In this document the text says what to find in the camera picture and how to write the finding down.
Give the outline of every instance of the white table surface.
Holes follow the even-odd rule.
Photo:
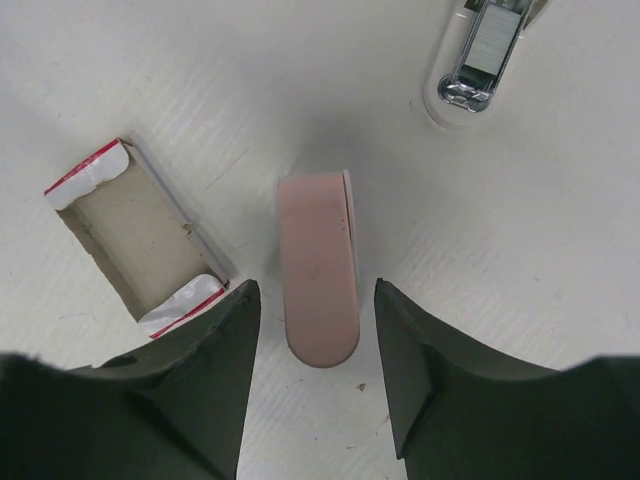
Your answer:
[[[478,128],[421,88],[445,0],[0,3],[0,349],[73,367],[146,340],[42,191],[116,135],[168,174],[263,291],[240,480],[398,480],[374,281],[493,347],[564,368],[640,351],[637,0],[555,1]],[[351,171],[353,357],[286,348],[279,176]],[[364,383],[360,391],[357,385]]]

